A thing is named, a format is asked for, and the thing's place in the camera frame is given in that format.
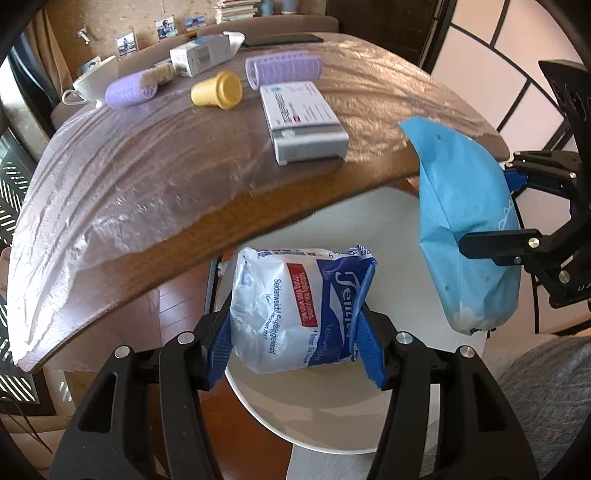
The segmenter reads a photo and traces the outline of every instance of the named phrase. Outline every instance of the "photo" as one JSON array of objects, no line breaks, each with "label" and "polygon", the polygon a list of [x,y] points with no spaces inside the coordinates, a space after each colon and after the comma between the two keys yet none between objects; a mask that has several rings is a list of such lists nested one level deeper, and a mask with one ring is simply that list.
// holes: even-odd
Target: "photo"
[{"label": "photo", "polygon": [[92,60],[87,61],[82,67],[78,69],[78,76],[88,72],[92,67],[100,63],[100,57],[95,57]]},{"label": "photo", "polygon": [[205,15],[198,15],[196,17],[189,17],[184,19],[185,28],[187,32],[192,32],[197,30],[199,27],[205,27]]},{"label": "photo", "polygon": [[178,30],[174,28],[174,17],[168,17],[154,23],[156,24],[156,32],[158,33],[159,40],[178,35]]},{"label": "photo", "polygon": [[133,32],[117,39],[117,51],[119,52],[119,57],[138,51]]}]

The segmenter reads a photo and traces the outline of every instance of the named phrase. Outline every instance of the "white cardboard box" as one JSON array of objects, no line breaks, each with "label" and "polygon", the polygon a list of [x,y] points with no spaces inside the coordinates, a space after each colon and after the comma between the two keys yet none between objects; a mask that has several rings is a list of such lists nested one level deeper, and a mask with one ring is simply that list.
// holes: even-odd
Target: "white cardboard box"
[{"label": "white cardboard box", "polygon": [[191,78],[231,58],[227,35],[207,35],[170,51],[170,59],[179,75]]},{"label": "white cardboard box", "polygon": [[349,136],[314,83],[278,83],[260,91],[279,165],[345,158]]}]

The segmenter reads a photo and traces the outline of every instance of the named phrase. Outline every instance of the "yellow cup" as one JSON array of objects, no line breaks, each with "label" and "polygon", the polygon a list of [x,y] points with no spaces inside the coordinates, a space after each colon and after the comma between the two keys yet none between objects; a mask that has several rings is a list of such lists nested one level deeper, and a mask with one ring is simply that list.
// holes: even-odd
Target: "yellow cup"
[{"label": "yellow cup", "polygon": [[242,101],[242,82],[232,72],[196,83],[191,88],[191,101],[197,106],[215,106],[230,110]]}]

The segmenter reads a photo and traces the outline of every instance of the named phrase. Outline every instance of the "cup handle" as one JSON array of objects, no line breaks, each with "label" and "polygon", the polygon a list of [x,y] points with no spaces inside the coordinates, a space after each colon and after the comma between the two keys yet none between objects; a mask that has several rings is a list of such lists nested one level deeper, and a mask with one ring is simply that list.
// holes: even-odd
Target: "cup handle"
[{"label": "cup handle", "polygon": [[71,93],[77,93],[75,90],[66,90],[62,96],[61,96],[61,101],[64,105],[84,105],[85,103],[88,103],[88,100],[78,100],[77,102],[68,102],[68,100],[66,100],[66,97],[71,94]]}]

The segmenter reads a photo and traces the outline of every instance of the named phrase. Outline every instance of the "toilet paper package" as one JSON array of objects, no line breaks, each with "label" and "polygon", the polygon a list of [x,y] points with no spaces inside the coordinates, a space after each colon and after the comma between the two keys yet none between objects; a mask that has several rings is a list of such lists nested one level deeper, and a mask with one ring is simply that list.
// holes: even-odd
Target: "toilet paper package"
[{"label": "toilet paper package", "polygon": [[238,357],[258,374],[350,357],[353,302],[375,263],[360,245],[241,250],[230,305]]}]

